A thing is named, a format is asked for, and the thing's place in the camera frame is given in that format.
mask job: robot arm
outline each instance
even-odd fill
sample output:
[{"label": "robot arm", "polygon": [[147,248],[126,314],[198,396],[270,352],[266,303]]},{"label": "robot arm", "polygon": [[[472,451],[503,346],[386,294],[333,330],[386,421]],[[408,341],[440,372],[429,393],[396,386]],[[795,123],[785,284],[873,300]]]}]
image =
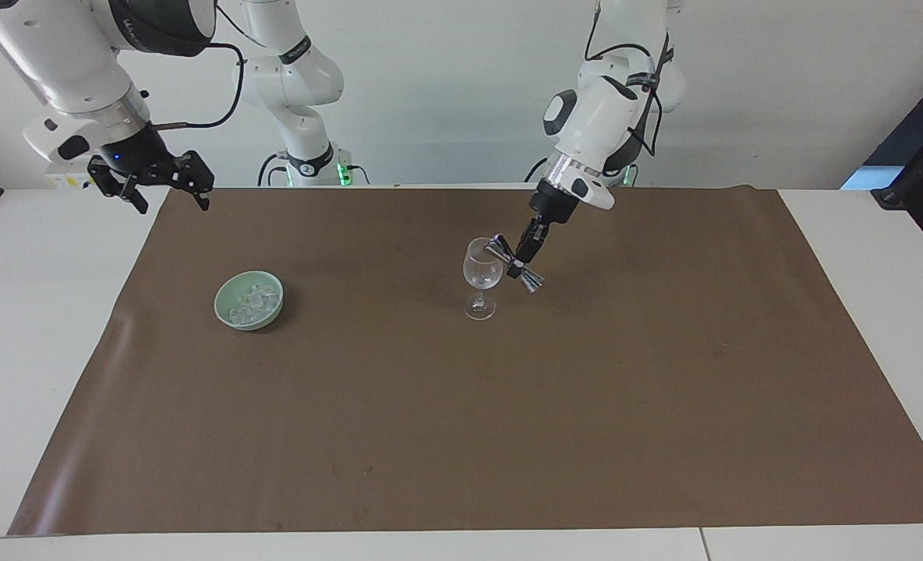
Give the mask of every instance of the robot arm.
[{"label": "robot arm", "polygon": [[205,210],[214,175],[198,153],[168,152],[119,49],[194,56],[215,30],[214,1],[0,0],[0,45],[48,103],[24,137],[51,162],[98,150],[90,171],[106,196],[141,213],[137,185],[171,185]]},{"label": "robot arm", "polygon": [[580,202],[610,210],[614,187],[648,146],[645,128],[650,111],[672,110],[679,104],[683,75],[671,65],[672,20],[683,0],[607,0],[596,3],[594,25],[602,17],[629,41],[589,56],[579,69],[575,90],[552,99],[544,130],[557,140],[546,174],[530,200],[536,216],[523,231],[515,252],[502,235],[494,249],[504,255],[507,275],[526,278],[553,223],[565,224]]},{"label": "robot arm", "polygon": [[348,184],[350,155],[327,137],[312,106],[336,102],[344,75],[313,45],[291,0],[241,0],[250,34],[276,56],[251,59],[243,99],[269,114],[285,142],[289,177],[296,185]]}]

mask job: green bowl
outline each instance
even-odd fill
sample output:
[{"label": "green bowl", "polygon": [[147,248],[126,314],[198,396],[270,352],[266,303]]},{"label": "green bowl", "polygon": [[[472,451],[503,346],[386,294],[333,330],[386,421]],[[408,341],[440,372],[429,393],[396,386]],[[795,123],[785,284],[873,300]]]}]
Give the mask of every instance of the green bowl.
[{"label": "green bowl", "polygon": [[[243,295],[250,291],[251,288],[254,288],[254,284],[271,284],[272,287],[277,288],[279,295],[278,307],[271,315],[257,323],[242,324],[241,326],[238,326],[236,323],[231,323],[229,320],[230,310],[234,309],[235,306],[243,301]],[[262,270],[248,270],[247,273],[237,274],[236,277],[227,280],[226,284],[223,284],[222,288],[219,288],[219,292],[216,292],[215,316],[219,318],[220,322],[233,327],[234,330],[256,331],[262,327],[269,326],[270,323],[276,320],[284,305],[285,290],[281,285],[281,281],[278,280],[276,276],[271,273],[265,273],[265,271]]]}]

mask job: table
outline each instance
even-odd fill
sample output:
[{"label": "table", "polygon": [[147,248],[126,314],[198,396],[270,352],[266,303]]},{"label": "table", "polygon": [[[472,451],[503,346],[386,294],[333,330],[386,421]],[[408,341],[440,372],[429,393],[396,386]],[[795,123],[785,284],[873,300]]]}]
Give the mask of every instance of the table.
[{"label": "table", "polygon": [[[430,188],[444,187],[429,185]],[[468,185],[520,189],[528,185]],[[0,536],[147,238],[151,213],[96,192],[11,191],[0,202]],[[923,439],[923,237],[866,192],[782,192]],[[0,539],[0,559],[923,559],[923,525],[425,534]]]}]

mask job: black cable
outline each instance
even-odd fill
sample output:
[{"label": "black cable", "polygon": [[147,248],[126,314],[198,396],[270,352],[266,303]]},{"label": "black cable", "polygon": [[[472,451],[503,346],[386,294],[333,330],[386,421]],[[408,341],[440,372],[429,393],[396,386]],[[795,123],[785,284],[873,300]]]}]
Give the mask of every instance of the black cable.
[{"label": "black cable", "polygon": [[220,14],[222,14],[222,17],[226,18],[226,21],[229,22],[229,25],[233,25],[233,29],[235,29],[235,30],[237,30],[237,31],[240,32],[240,35],[246,37],[247,40],[249,40],[251,43],[257,45],[258,47],[265,47],[265,49],[267,49],[267,46],[265,45],[265,43],[261,43],[261,42],[259,42],[257,39],[254,39],[253,37],[251,37],[250,35],[248,35],[247,32],[244,31],[244,29],[240,27],[240,25],[237,25],[236,22],[233,21],[233,18],[229,17],[229,14],[226,13],[226,10],[223,10],[223,9],[222,9],[222,6],[220,6],[219,4],[216,4],[215,9],[216,9],[217,12],[219,12]]},{"label": "black cable", "polygon": [[268,171],[268,164],[271,164],[271,162],[274,162],[277,160],[277,158],[278,153],[273,153],[271,156],[268,156],[268,159],[266,159],[264,163],[261,164],[261,171],[258,171],[257,173],[257,187],[264,185],[264,172]]},{"label": "black cable", "polygon": [[586,49],[583,51],[583,60],[589,60],[589,48],[593,44],[593,35],[596,34],[596,24],[600,21],[600,2],[596,3],[593,11],[593,27],[589,30],[589,39],[586,40]]},{"label": "black cable", "polygon": [[368,185],[372,185],[372,180],[368,178],[368,170],[366,170],[362,166],[348,166],[347,169],[351,171],[361,170],[361,173],[365,174],[365,181],[368,182]]},{"label": "black cable", "polygon": [[268,172],[268,187],[272,187],[272,184],[271,184],[271,175],[272,175],[273,173],[275,173],[276,171],[288,171],[288,168],[284,168],[284,167],[279,166],[279,167],[276,167],[276,168],[272,169],[271,171],[269,171],[269,172]]},{"label": "black cable", "polygon": [[230,43],[209,43],[207,45],[209,49],[229,49],[236,53],[236,57],[239,60],[240,64],[240,75],[236,81],[236,95],[233,97],[233,105],[230,106],[229,111],[226,111],[226,115],[223,115],[222,118],[219,118],[218,121],[213,123],[166,123],[163,125],[154,125],[157,131],[174,131],[179,129],[212,129],[222,125],[230,117],[233,116],[233,113],[236,111],[236,107],[240,105],[240,95],[243,93],[243,68],[247,65],[247,61],[243,59],[243,51],[240,50],[240,47],[232,45]]},{"label": "black cable", "polygon": [[544,163],[546,163],[547,161],[548,161],[547,157],[543,157],[543,159],[540,159],[539,162],[537,162],[537,164],[534,164],[534,167],[530,169],[530,171],[527,171],[527,177],[525,177],[525,182],[530,182],[530,178],[534,175],[534,171],[537,171],[537,169],[543,166]]},{"label": "black cable", "polygon": [[593,35],[596,35],[596,24],[599,21],[600,21],[600,2],[597,2],[596,10],[593,11],[593,27],[591,27],[589,30],[589,39],[586,40],[586,50],[583,51],[583,60],[600,60],[603,57],[603,55],[614,52],[618,49],[635,49],[636,51],[641,51],[642,53],[645,53],[645,56],[647,56],[649,60],[652,60],[652,53],[650,53],[649,50],[646,49],[646,47],[643,47],[637,43],[620,43],[618,45],[614,45],[613,47],[607,47],[606,49],[600,51],[600,53],[590,56],[589,48],[593,44]]},{"label": "black cable", "polygon": [[631,138],[636,139],[636,141],[638,141],[639,143],[641,143],[642,148],[644,148],[645,151],[646,151],[647,153],[649,153],[649,156],[655,157],[655,150],[652,150],[652,149],[650,148],[650,146],[649,146],[648,143],[645,141],[645,139],[642,138],[642,136],[638,134],[638,131],[636,131],[636,130],[634,130],[634,129],[628,129],[628,131],[631,132]]},{"label": "black cable", "polygon": [[659,128],[662,127],[662,101],[659,99],[659,94],[655,93],[655,90],[652,90],[652,99],[659,106],[659,117],[655,122],[655,131],[652,132],[652,155],[655,156],[655,143],[659,139]]},{"label": "black cable", "polygon": [[634,49],[636,51],[641,51],[642,53],[645,53],[645,56],[647,56],[649,59],[651,59],[652,57],[652,53],[650,53],[649,50],[646,49],[646,47],[643,47],[637,43],[619,43],[617,45],[614,45],[613,47],[607,47],[606,49],[600,51],[600,53],[597,53],[593,55],[592,57],[587,58],[586,60],[600,60],[601,58],[603,58],[603,55],[614,52],[618,49]]}]

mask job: wine glass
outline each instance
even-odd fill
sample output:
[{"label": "wine glass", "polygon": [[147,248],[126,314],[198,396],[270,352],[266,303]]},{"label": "wine glass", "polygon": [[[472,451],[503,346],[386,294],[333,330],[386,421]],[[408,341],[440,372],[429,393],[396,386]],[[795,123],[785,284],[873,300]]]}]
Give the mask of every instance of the wine glass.
[{"label": "wine glass", "polygon": [[497,303],[486,292],[496,287],[504,277],[504,264],[486,251],[489,238],[475,238],[469,242],[469,250],[465,252],[465,265],[461,270],[465,273],[465,280],[476,289],[467,302],[465,302],[465,315],[472,317],[476,322],[493,317],[497,311]]}]

